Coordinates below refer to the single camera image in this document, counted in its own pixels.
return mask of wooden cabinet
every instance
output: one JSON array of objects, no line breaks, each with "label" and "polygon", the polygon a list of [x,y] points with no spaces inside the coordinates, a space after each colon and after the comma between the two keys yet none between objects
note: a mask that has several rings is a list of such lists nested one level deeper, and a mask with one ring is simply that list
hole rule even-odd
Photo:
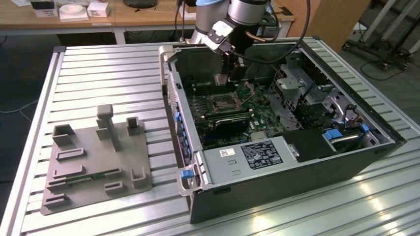
[{"label": "wooden cabinet", "polygon": [[[277,0],[296,17],[288,37],[298,37],[306,14],[305,0]],[[338,52],[365,11],[369,0],[310,0],[310,20],[306,36],[318,36]]]}]

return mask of white label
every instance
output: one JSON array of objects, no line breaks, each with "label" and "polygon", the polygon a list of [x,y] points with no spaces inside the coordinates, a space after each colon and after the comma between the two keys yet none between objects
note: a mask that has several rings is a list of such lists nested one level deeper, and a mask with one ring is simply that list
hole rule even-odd
[{"label": "white label", "polygon": [[92,23],[92,26],[110,26],[110,23]]},{"label": "white label", "polygon": [[230,155],[234,155],[234,150],[233,148],[229,148],[229,149],[225,149],[225,150],[220,150],[220,156],[224,157],[224,156],[230,156]]}]

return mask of barcode sticker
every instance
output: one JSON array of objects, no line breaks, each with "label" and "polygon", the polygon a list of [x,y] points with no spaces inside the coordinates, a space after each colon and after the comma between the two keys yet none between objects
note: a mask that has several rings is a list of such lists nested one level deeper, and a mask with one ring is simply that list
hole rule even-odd
[{"label": "barcode sticker", "polygon": [[224,157],[224,156],[230,156],[230,155],[234,155],[234,150],[233,150],[233,148],[225,149],[225,150],[220,150],[220,156],[221,156],[221,157]]}]

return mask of aluminum slotted table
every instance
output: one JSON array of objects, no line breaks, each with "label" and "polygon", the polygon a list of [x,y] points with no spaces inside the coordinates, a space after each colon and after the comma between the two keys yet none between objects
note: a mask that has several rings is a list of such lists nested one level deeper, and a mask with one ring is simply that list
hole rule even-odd
[{"label": "aluminum slotted table", "polygon": [[[352,180],[197,225],[177,192],[176,161],[158,78],[157,48],[169,43],[56,48],[10,191],[0,235],[377,235],[420,232],[420,127],[318,40],[305,40],[408,140]],[[153,188],[48,216],[40,214],[52,128],[145,123]]]}]

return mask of motherboard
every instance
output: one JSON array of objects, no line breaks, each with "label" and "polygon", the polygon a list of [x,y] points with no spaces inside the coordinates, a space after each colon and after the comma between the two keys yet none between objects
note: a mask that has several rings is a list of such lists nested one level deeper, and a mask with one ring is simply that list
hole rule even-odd
[{"label": "motherboard", "polygon": [[268,86],[245,81],[225,90],[218,93],[212,86],[201,86],[188,96],[204,150],[266,139],[284,131],[269,106]]}]

